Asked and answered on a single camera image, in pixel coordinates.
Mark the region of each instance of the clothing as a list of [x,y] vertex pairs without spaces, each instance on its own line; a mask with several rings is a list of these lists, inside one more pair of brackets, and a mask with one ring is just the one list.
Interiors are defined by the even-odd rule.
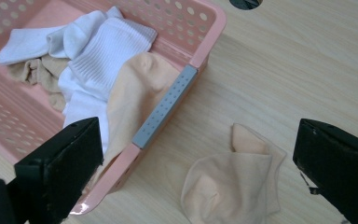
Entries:
[[186,176],[181,203],[193,224],[260,224],[280,209],[277,181],[285,152],[239,124],[232,131],[235,152],[199,159]]
[[93,183],[109,168],[109,162],[131,143],[133,136],[178,76],[178,70],[154,53],[140,53],[123,64],[106,108],[109,147]]

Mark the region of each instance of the laundry basket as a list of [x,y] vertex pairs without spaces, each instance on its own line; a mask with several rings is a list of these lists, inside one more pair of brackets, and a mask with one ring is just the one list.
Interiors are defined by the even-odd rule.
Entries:
[[[145,149],[200,75],[222,33],[226,16],[207,0],[0,0],[0,49],[14,28],[65,25],[92,10],[119,7],[125,18],[158,31],[151,51],[182,73],[97,184],[85,191],[72,214],[85,214],[119,189]],[[48,104],[39,86],[7,77],[0,66],[0,152],[11,163],[21,160],[62,129],[63,116]]]

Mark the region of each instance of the table surface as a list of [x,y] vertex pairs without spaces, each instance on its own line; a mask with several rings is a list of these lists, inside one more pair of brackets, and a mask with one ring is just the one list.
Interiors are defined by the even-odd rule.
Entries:
[[[239,10],[214,0],[227,27],[209,64],[120,191],[64,223],[189,223],[180,196],[190,166],[230,150],[231,125],[251,127],[287,152],[281,212],[268,223],[341,223],[324,197],[309,194],[292,162],[300,119],[358,137],[358,0],[265,0]],[[14,177],[0,156],[0,177]]]

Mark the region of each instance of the white sock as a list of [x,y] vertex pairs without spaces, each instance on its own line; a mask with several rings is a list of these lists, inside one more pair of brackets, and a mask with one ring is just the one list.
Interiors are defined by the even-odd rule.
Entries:
[[39,58],[48,53],[46,36],[63,26],[40,29],[13,29],[0,51],[0,64],[8,65]]
[[99,27],[108,18],[112,17],[122,18],[118,8],[112,7],[106,13],[92,11],[79,17],[61,30],[48,35],[48,53],[55,58],[70,58],[73,60],[86,47]]
[[107,102],[123,63],[149,51],[156,36],[155,30],[136,22],[108,19],[69,67],[85,90]]
[[106,152],[109,132],[106,117],[106,102],[90,96],[83,91],[75,91],[72,94],[71,101],[66,103],[66,107],[62,113],[65,115],[63,128],[81,119],[98,117],[100,122],[103,153]]

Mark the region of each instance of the white ribbed sock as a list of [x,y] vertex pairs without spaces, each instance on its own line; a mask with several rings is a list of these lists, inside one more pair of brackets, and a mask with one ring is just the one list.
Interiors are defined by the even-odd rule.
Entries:
[[107,102],[123,63],[149,51],[156,36],[155,30],[136,22],[108,19],[69,67],[83,89]]
[[106,13],[92,11],[79,17],[67,26],[48,35],[48,53],[55,58],[70,58],[73,60],[89,43],[98,28],[108,19],[122,18],[117,7],[112,7]]
[[0,51],[0,64],[8,65],[39,58],[48,53],[46,36],[63,26],[40,29],[13,29]]

